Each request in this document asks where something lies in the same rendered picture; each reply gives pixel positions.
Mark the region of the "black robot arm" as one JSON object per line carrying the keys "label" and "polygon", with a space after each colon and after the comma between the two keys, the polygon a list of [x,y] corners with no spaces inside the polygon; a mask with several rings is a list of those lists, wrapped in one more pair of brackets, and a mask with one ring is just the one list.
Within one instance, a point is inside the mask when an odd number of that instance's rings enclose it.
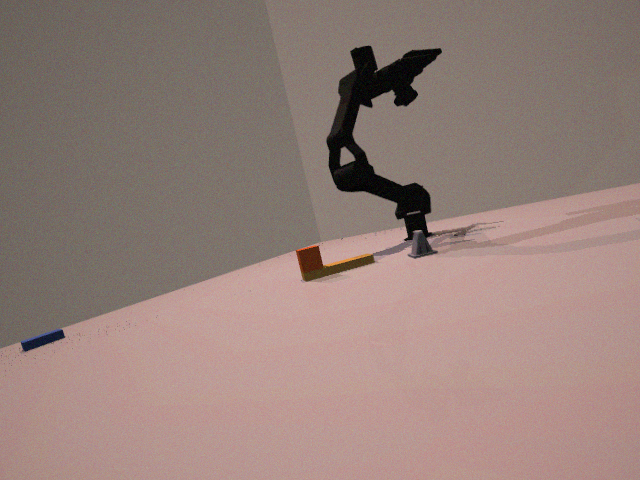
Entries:
{"label": "black robot arm", "polygon": [[[395,216],[404,218],[408,237],[413,240],[416,230],[422,230],[425,237],[428,233],[425,214],[431,213],[431,203],[428,191],[418,183],[405,186],[397,184],[374,173],[368,164],[364,150],[353,139],[353,129],[360,105],[372,106],[372,98],[385,93],[379,90],[375,81],[375,71],[378,70],[374,52],[371,46],[355,47],[350,51],[355,70],[339,81],[338,93],[340,101],[331,132],[327,137],[329,148],[329,169],[337,188],[346,192],[366,191],[379,197],[397,202]],[[408,84],[409,85],[409,84]],[[407,89],[396,91],[396,106],[408,106],[418,96],[417,92],[408,86]],[[347,147],[355,156],[355,161],[340,165],[341,148]],[[414,211],[420,211],[407,214]]]}

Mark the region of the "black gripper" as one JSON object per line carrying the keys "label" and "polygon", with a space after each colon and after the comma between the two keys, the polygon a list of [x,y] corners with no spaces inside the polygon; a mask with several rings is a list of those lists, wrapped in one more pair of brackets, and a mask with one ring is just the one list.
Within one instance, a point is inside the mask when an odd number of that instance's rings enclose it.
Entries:
{"label": "black gripper", "polygon": [[442,53],[441,48],[407,52],[402,59],[375,72],[375,81],[379,90],[387,93],[390,86],[398,92],[407,89],[413,83],[414,77],[422,74],[423,68],[436,60],[436,56],[440,53]]}

